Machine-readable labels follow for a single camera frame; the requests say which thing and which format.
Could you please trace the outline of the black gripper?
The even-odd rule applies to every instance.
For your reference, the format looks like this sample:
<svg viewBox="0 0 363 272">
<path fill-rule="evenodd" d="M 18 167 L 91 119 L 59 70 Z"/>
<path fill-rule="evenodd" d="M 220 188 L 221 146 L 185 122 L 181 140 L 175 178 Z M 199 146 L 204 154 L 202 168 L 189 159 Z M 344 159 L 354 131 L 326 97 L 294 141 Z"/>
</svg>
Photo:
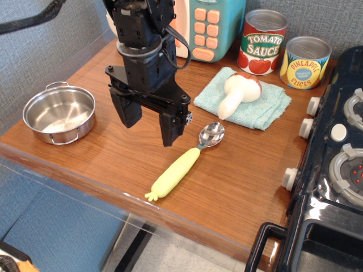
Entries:
<svg viewBox="0 0 363 272">
<path fill-rule="evenodd" d="M 177 84 L 176 49 L 165 46 L 151 51 L 125 48 L 120 53 L 122 66 L 109 65 L 113 105 L 126 128 L 142 118 L 142 107 L 159 114 L 162 141 L 171 147 L 183 135 L 184 125 L 192 120 L 188 106 L 190 96 Z"/>
</svg>

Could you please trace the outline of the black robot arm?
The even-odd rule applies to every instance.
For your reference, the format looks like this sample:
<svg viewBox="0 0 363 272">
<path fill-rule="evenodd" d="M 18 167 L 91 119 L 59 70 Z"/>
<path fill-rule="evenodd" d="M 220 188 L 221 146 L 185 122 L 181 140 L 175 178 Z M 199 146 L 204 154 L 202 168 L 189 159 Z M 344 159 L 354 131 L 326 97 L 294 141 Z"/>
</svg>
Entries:
<svg viewBox="0 0 363 272">
<path fill-rule="evenodd" d="M 123 66 L 109 65 L 110 94 L 125 127 L 142 117 L 142 108 L 159 114 L 163 145 L 172 146 L 191 121 L 190 96 L 175 80 L 180 66 L 175 41 L 187 44 L 172 26 L 174 1 L 104 1 L 116 28 Z"/>
</svg>

